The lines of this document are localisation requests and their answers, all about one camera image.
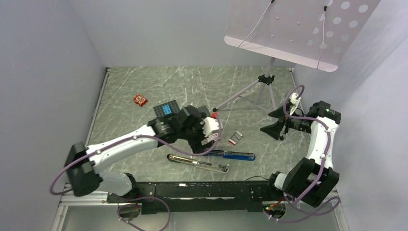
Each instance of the blue square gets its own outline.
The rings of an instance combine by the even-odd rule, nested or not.
[[[171,114],[170,106],[168,104],[163,106],[163,111],[166,115]]]

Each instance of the marble table top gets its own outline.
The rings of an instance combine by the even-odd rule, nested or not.
[[[109,70],[101,103],[92,128],[89,144],[105,142],[134,131],[155,118],[153,107],[176,100],[180,108],[206,105],[210,110],[234,95],[264,73],[264,67],[252,66],[161,66],[161,67],[114,67]],[[274,95],[277,105],[283,104],[284,96],[293,88],[287,67],[274,67]],[[261,84],[243,93],[255,100]],[[133,97],[141,94],[148,102],[140,107]],[[271,108],[268,92],[264,91],[260,105]],[[110,167],[110,171],[131,173],[136,181],[212,181],[245,180],[280,171],[288,173],[307,154],[310,136],[290,131],[283,141],[276,141],[259,129],[276,119],[253,106],[249,101],[236,98],[219,112],[224,125],[218,149],[252,152],[255,161],[229,160],[222,157],[193,157],[202,161],[229,165],[229,173],[212,171],[169,162],[167,154],[178,154],[168,147],[134,154]],[[228,139],[235,131],[243,134],[241,141],[233,146]],[[186,141],[179,140],[176,147],[191,151]]]

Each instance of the red owl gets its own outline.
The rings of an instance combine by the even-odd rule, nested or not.
[[[143,105],[145,105],[147,103],[147,99],[144,96],[139,95],[139,94],[137,94],[135,97],[133,97],[133,101],[136,104],[139,104],[140,107],[143,107]]]

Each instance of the floor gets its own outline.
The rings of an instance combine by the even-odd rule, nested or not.
[[[110,69],[89,144],[105,142],[127,134],[155,118],[153,107],[176,100],[180,108],[206,105],[209,109],[219,105],[264,73],[264,67],[251,66],[163,66],[114,67]],[[273,90],[277,105],[293,88],[287,67],[275,67]],[[257,97],[260,84],[243,93],[250,99]],[[140,107],[133,97],[141,94],[148,102]],[[268,92],[261,98],[263,107],[271,108]],[[109,170],[131,173],[137,181],[209,181],[245,180],[251,176],[280,171],[288,173],[308,150],[310,137],[299,131],[290,131],[283,141],[276,141],[259,129],[274,123],[275,119],[252,105],[235,99],[224,106],[219,117],[224,125],[218,149],[252,152],[255,161],[228,160],[221,157],[194,157],[206,162],[229,165],[229,173],[219,174],[200,168],[169,162],[167,154],[177,154],[168,147],[137,153],[111,166]],[[233,146],[228,139],[235,131],[243,138]],[[175,146],[190,151],[186,141]]]

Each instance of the purple cable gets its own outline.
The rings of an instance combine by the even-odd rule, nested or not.
[[[323,203],[323,205],[320,208],[316,209],[315,212],[318,212],[319,210],[321,210],[324,206],[326,206],[330,201],[332,201],[334,199],[337,199],[336,205],[333,206],[333,208],[331,208],[328,211],[323,212],[323,213],[328,214],[328,213],[332,212],[340,203],[340,198],[338,196],[334,196],[334,197],[330,198],[329,200],[327,200],[325,203]],[[302,222],[302,221],[304,221],[304,220],[306,220],[306,219],[308,219],[308,218],[310,218],[312,216],[312,215],[307,215],[306,217],[298,219],[298,220],[280,220],[280,219],[270,217],[269,214],[265,212],[265,210],[264,210],[264,214],[268,218],[273,219],[274,221],[277,221],[277,222],[282,222],[282,223],[298,223],[298,222]]]
[[[175,151],[177,151],[177,152],[179,152],[179,153],[185,154],[185,155],[193,155],[193,156],[206,155],[206,154],[210,153],[210,151],[212,151],[212,150],[218,145],[218,141],[219,141],[219,139],[221,138],[221,121],[219,120],[218,115],[216,116],[216,119],[217,119],[217,121],[218,121],[218,124],[220,125],[220,128],[219,128],[219,130],[218,130],[218,136],[217,136],[217,138],[216,138],[214,144],[213,144],[207,151],[205,151],[205,152],[203,152],[203,153],[195,153],[195,154],[194,154],[194,153],[189,153],[189,152],[180,150],[180,149],[174,147],[173,145],[167,143],[166,141],[164,141],[164,140],[162,140],[162,139],[160,139],[160,138],[154,137],[154,136],[139,135],[139,136],[136,136],[136,139],[138,139],[138,138],[149,138],[149,139],[153,139],[153,140],[156,140],[156,141],[158,141],[158,142],[160,142],[160,143],[162,143],[162,144],[164,144],[164,145],[167,145],[167,146],[170,147],[171,149],[173,149],[173,150],[175,150]],[[103,151],[105,151],[105,150],[107,150],[107,149],[109,149],[109,148],[112,148],[112,147],[118,145],[118,144],[121,144],[121,143],[126,142],[126,141],[129,141],[129,140],[133,140],[133,139],[134,139],[134,136],[129,136],[129,137],[123,138],[123,139],[121,139],[121,140],[119,140],[119,141],[116,141],[116,142],[114,142],[114,143],[111,143],[111,144],[109,144],[109,145],[106,145],[106,146],[104,146],[103,148],[101,148],[101,149],[99,149],[99,150],[95,150],[94,152],[92,152],[92,153],[90,153],[90,154],[87,154],[87,155],[85,155],[85,156],[83,156],[83,157],[80,157],[80,158],[78,158],[77,160],[73,161],[72,163],[68,164],[66,167],[64,167],[64,168],[57,174],[57,177],[55,177],[55,179],[52,181],[51,186],[50,186],[50,193],[51,193],[52,195],[61,195],[61,194],[64,194],[64,193],[67,193],[67,192],[72,191],[72,189],[67,189],[67,190],[64,190],[64,191],[62,191],[62,192],[55,192],[55,191],[54,191],[54,185],[55,185],[55,183],[57,182],[57,180],[58,180],[69,168],[71,168],[72,166],[76,165],[77,163],[79,163],[79,162],[81,162],[81,161],[83,161],[83,160],[85,160],[85,159],[87,159],[87,158],[90,158],[90,157],[96,155],[96,154],[97,154],[97,151],[100,151],[100,153],[101,153],[101,152],[103,152]]]
[[[304,210],[302,210],[302,209],[297,208],[297,207],[293,204],[293,202],[292,202],[291,200],[289,200],[289,198],[288,198],[285,194],[283,194],[283,196],[285,197],[285,200],[288,202],[288,204],[289,204],[292,208],[294,208],[295,210],[297,210],[297,211],[299,211],[299,212],[301,212],[301,213],[308,214],[308,215],[311,215],[311,216],[323,216],[323,215],[326,215],[326,214],[328,214],[328,213],[331,213],[333,210],[336,209],[336,207],[337,207],[337,206],[339,205],[339,203],[340,203],[340,198],[339,198],[338,196],[334,196],[334,197],[330,198],[329,201],[331,201],[331,200],[337,198],[337,203],[336,203],[332,208],[330,208],[329,210],[327,210],[326,212],[318,213],[318,211],[319,211],[320,208],[317,209],[317,210],[315,210],[315,211],[313,211],[313,212],[307,212],[307,211],[304,211]]]
[[[303,94],[303,91],[305,90],[305,86],[302,85],[302,84],[301,84],[301,85],[298,85],[298,86],[296,86],[296,87],[294,87],[294,88],[291,90],[291,92],[289,92],[289,94],[286,96],[285,101],[283,102],[283,112],[285,113],[285,115],[286,115],[288,118],[291,118],[291,119],[304,119],[304,120],[312,120],[312,121],[319,122],[320,124],[323,125],[323,127],[324,127],[326,130],[328,130],[329,127],[328,127],[323,121],[321,121],[321,120],[318,120],[318,119],[313,118],[313,117],[293,116],[293,115],[290,115],[290,114],[286,111],[286,105],[288,104],[289,97],[290,97],[290,96],[292,95],[292,93],[294,93],[294,91],[297,90],[298,88],[302,88],[302,90],[300,91],[299,95],[298,95],[297,98],[296,98],[296,99],[299,99],[299,97]],[[326,156],[327,152],[329,151],[330,142],[331,142],[331,138],[332,138],[331,135],[330,135],[330,132],[326,132],[326,134],[327,134],[327,144],[326,144],[326,147],[325,147],[325,149],[324,149],[324,151],[323,151],[323,154],[324,154],[325,156]],[[325,161],[326,161],[326,158],[325,158],[325,157],[321,159],[321,164],[320,164],[320,169],[319,169],[318,175],[317,175],[316,178],[313,180],[313,182],[303,191],[303,193],[301,193],[301,194],[295,199],[294,204],[298,203],[298,202],[299,202],[310,190],[312,190],[312,188],[317,184],[317,182],[319,181],[321,175],[323,174]]]
[[[167,228],[167,226],[169,225],[169,223],[170,223],[170,208],[168,207],[168,205],[166,204],[166,202],[164,202],[162,199],[157,198],[157,197],[153,197],[153,196],[146,196],[146,197],[141,197],[141,198],[136,198],[136,199],[127,200],[127,202],[132,202],[132,201],[136,202],[136,201],[138,201],[138,200],[144,200],[144,199],[153,199],[153,200],[156,200],[156,201],[160,201],[162,204],[165,205],[165,207],[166,207],[166,209],[167,209],[167,213],[168,213],[167,222],[166,222],[166,224],[164,225],[163,228],[159,229],[159,231],[165,230],[165,229]],[[127,205],[120,206],[120,207],[118,208],[118,210],[117,210],[117,216],[119,217],[119,219],[120,219],[121,221],[123,221],[124,223],[126,223],[126,224],[128,224],[128,225],[134,227],[135,229],[138,229],[138,230],[140,230],[140,231],[146,231],[146,230],[143,230],[143,229],[137,227],[137,226],[134,225],[133,223],[130,223],[130,222],[126,221],[124,218],[122,218],[122,217],[120,216],[120,211],[121,211],[124,207],[131,207],[131,206],[137,206],[137,205],[127,204]]]

